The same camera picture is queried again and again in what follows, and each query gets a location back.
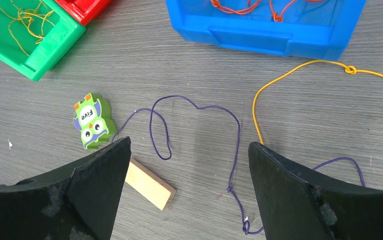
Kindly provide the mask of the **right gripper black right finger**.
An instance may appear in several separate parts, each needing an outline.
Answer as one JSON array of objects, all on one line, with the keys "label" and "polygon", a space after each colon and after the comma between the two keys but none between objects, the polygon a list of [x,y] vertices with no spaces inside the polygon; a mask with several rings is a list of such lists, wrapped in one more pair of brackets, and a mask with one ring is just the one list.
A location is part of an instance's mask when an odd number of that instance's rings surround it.
[{"label": "right gripper black right finger", "polygon": [[383,190],[324,175],[259,142],[249,170],[268,240],[383,240]]}]

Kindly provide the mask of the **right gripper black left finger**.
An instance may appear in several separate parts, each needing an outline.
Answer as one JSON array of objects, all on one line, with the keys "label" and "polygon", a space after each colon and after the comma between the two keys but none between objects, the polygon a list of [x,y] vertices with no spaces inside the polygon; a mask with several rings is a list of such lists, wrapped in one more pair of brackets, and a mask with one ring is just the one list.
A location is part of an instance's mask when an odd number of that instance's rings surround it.
[{"label": "right gripper black left finger", "polygon": [[0,185],[0,240],[108,240],[131,158],[120,138],[54,170]]}]

